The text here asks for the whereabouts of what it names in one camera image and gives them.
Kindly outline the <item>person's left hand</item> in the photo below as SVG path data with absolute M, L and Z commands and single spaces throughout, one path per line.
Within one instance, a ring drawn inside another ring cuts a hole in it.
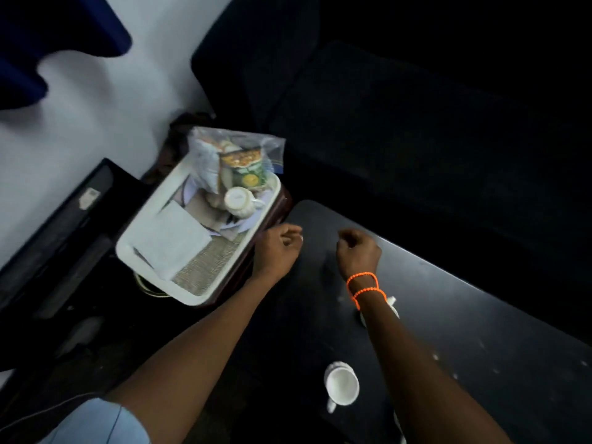
M 301 249 L 282 245 L 273 236 L 273 228 L 264 231 L 255 245 L 252 278 L 272 288 L 292 269 Z

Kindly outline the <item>person's right hand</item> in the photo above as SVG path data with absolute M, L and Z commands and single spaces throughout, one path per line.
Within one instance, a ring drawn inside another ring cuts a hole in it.
M 366 242 L 352 249 L 337 250 L 336 260 L 344 281 L 360 273 L 376 274 L 382 251 L 375 240 L 366 233 Z

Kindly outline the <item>person's right forearm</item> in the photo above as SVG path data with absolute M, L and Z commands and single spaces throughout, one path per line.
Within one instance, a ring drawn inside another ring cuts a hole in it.
M 353 289 L 407 444 L 512 444 L 406 330 L 382 292 Z

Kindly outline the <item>person's left forearm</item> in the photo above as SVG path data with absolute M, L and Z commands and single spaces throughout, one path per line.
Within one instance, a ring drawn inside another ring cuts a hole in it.
M 254 312 L 277 282 L 270 272 L 253 275 L 229 300 L 157 351 L 106 400 L 131 412 L 152 444 L 181 444 Z

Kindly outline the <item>brown wooden side table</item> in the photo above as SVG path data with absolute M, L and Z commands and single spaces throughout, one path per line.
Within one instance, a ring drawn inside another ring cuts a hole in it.
M 292 196 L 288 190 L 280 185 L 279 194 L 271 204 L 269 213 L 265 214 L 262 223 L 254 229 L 254 235 L 249 238 L 246 247 L 241 251 L 236 262 L 218 284 L 210 298 L 198 308 L 214 308 L 230 298 L 252 274 L 254 248 L 256 241 L 263 231 L 282 223 L 293 207 Z

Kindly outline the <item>white ribbed cup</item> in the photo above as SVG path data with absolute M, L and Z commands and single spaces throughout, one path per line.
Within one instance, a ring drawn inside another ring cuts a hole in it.
M 227 190 L 223 201 L 226 210 L 241 220 L 250 218 L 256 210 L 262 209 L 266 205 L 264 201 L 257 199 L 251 191 L 240 186 Z
M 387 297 L 386 302 L 389 305 L 390 309 L 393 311 L 393 313 L 396 315 L 396 317 L 398 319 L 400 319 L 400 315 L 397 312 L 397 309 L 395 307 L 396 298 L 395 297 Z M 360 319 L 360 322 L 363 325 L 363 327 L 364 328 L 367 328 L 367 326 L 366 326 L 366 320 L 365 320 L 364 316 L 362 315 L 362 313 L 359 313 L 359 319 Z
M 328 395 L 326 409 L 329 414 L 333 414 L 338 406 L 352 405 L 359 396 L 359 379 L 345 362 L 331 363 L 324 372 L 323 382 Z

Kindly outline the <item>green and yellow packet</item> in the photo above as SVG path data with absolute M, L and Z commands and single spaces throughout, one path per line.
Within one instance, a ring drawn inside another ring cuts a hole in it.
M 265 154 L 260 147 L 222 154 L 220 165 L 220 180 L 226 190 L 243 187 L 259 192 L 267 186 Z

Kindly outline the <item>woven beige placemat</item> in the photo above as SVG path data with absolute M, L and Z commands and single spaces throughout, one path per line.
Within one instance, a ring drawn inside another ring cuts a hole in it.
M 196 297 L 204 297 L 245 235 L 246 232 L 241 232 L 233 240 L 212 236 L 211 242 L 172 278 L 172 282 Z

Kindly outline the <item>clear plastic bag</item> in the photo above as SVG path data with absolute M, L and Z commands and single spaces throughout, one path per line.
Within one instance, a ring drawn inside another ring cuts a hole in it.
M 271 174 L 284 172 L 285 138 L 196 126 L 188 133 L 187 141 L 191 175 L 209 193 L 218 195 L 227 191 L 220 180 L 220 156 L 231 151 L 256 147 L 263 150 L 267 174 L 267 186 L 264 190 L 268 187 Z

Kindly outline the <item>white folded napkin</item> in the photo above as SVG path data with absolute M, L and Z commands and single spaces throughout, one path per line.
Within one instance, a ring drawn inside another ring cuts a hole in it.
M 176 201 L 132 233 L 132 247 L 159 279 L 170 281 L 211 242 L 209 231 Z

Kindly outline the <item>dark sofa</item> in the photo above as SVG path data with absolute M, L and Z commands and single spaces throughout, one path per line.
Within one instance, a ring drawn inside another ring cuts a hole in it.
M 191 69 L 296 198 L 592 342 L 592 0 L 232 0 Z

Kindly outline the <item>white plastic tray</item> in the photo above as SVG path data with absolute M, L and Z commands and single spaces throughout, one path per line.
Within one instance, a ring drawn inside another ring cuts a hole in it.
M 245 238 L 239 245 L 237 251 L 230 258 L 226 267 L 218 274 L 214 283 L 206 291 L 205 296 L 196 297 L 173 283 L 172 280 L 164 281 L 159 279 L 151 266 L 149 266 L 144 258 L 142 258 L 132 247 L 130 242 L 132 233 L 161 211 L 163 207 L 166 207 L 170 201 L 176 201 L 179 203 L 181 207 L 198 221 L 196 217 L 196 209 L 198 206 L 206 206 L 207 203 L 203 198 L 198 197 L 201 194 L 200 191 L 194 191 L 194 196 L 190 199 L 190 169 L 189 157 L 183 158 L 170 174 L 164 178 L 162 183 L 140 208 L 137 215 L 131 220 L 128 227 L 118 239 L 115 249 L 118 258 L 132 270 L 140 287 L 148 292 L 149 295 L 154 297 L 170 297 L 187 306 L 198 307 L 211 297 L 213 291 L 216 290 L 218 284 L 223 280 L 227 272 L 236 262 L 241 251 L 245 249 L 249 238 L 254 235 L 254 229 L 262 223 L 263 216 L 269 213 L 271 204 L 276 200 L 279 194 L 280 185 L 282 184 L 277 175 L 270 175 L 267 190 L 262 194 L 256 195 L 257 199 L 264 201 L 266 204 L 265 207 L 256 210 L 253 216 L 242 221 L 238 226 L 230 228 L 231 232 L 237 232 L 236 236 L 241 232 L 246 232 Z M 209 231 L 211 238 L 212 236 L 222 236 L 226 238 L 221 232 L 214 232 L 211 229 L 208 229 L 204 226 L 202 221 L 198 222 Z

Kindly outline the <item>black flat screen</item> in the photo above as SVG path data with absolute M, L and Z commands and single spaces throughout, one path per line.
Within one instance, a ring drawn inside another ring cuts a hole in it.
M 113 246 L 149 187 L 104 158 L 0 270 L 0 317 L 43 300 L 94 243 Z

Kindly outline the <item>light blue shirt sleeve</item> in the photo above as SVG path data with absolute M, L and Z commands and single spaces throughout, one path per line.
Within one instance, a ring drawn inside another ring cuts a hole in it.
M 140 421 L 120 404 L 93 398 L 65 417 L 38 444 L 152 444 Z

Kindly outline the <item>blue chair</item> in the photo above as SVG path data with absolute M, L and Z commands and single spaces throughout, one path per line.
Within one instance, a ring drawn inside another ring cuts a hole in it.
M 119 57 L 132 39 L 107 0 L 0 0 L 0 111 L 48 93 L 41 60 L 59 51 Z

